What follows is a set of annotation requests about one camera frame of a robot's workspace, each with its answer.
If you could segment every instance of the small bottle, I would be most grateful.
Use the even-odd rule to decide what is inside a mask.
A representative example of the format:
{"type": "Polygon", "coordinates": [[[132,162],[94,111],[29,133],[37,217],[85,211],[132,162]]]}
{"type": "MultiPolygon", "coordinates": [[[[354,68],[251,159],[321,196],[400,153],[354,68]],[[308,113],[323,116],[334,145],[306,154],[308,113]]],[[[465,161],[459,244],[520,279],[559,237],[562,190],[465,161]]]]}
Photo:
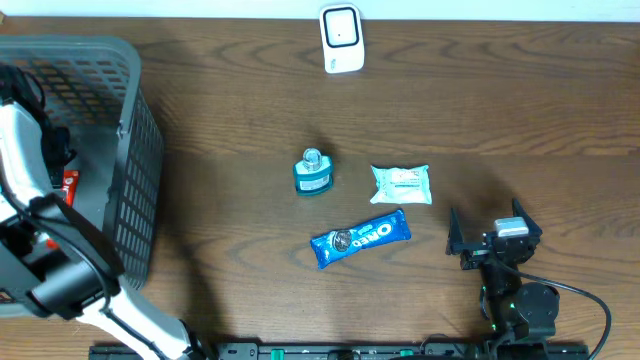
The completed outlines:
{"type": "Polygon", "coordinates": [[[298,195],[322,194],[333,186],[333,163],[331,158],[320,154],[318,149],[307,149],[302,161],[293,166],[298,195]]]}

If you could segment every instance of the white and teal packet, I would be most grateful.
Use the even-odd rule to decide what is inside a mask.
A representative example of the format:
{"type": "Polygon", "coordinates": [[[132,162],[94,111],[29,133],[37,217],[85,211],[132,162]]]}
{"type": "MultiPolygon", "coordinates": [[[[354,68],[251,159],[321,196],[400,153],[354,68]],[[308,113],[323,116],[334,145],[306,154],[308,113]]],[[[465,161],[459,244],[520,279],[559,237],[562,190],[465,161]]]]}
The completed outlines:
{"type": "Polygon", "coordinates": [[[431,205],[428,168],[429,165],[413,169],[379,169],[372,166],[378,192],[371,198],[371,203],[431,205]]]}

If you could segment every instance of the blue cookie wrapper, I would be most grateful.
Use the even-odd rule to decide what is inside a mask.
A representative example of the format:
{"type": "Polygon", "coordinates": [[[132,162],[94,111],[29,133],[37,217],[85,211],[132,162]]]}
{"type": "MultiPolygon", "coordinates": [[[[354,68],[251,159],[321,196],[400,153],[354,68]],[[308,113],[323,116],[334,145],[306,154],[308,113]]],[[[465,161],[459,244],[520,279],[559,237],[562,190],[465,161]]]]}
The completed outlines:
{"type": "Polygon", "coordinates": [[[409,239],[411,239],[411,231],[405,219],[404,211],[399,209],[391,214],[366,221],[351,229],[334,230],[315,237],[311,239],[311,248],[316,253],[316,258],[318,258],[318,268],[324,269],[333,262],[357,253],[360,249],[369,249],[394,241],[409,239]],[[344,241],[336,244],[336,236],[348,237],[350,239],[348,247],[344,241]]]}

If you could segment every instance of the white wall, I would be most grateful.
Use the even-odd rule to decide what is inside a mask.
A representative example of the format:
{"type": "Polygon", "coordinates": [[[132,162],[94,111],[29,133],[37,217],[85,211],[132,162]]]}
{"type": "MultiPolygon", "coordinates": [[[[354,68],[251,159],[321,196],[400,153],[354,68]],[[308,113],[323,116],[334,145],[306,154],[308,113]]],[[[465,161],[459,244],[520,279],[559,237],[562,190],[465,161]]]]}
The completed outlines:
{"type": "MultiPolygon", "coordinates": [[[[0,0],[7,15],[315,19],[323,0],[0,0]]],[[[365,19],[640,21],[640,0],[353,0],[365,19]]]]}

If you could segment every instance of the gray plastic basket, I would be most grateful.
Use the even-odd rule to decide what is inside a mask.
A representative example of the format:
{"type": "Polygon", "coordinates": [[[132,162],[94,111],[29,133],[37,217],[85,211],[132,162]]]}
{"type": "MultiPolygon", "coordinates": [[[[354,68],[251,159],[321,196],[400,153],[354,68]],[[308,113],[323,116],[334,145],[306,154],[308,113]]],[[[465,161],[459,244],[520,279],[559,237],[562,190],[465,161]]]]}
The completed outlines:
{"type": "Polygon", "coordinates": [[[135,288],[146,282],[164,143],[140,91],[140,57],[113,37],[0,36],[0,63],[42,84],[45,110],[78,156],[73,207],[113,239],[135,288]]]}

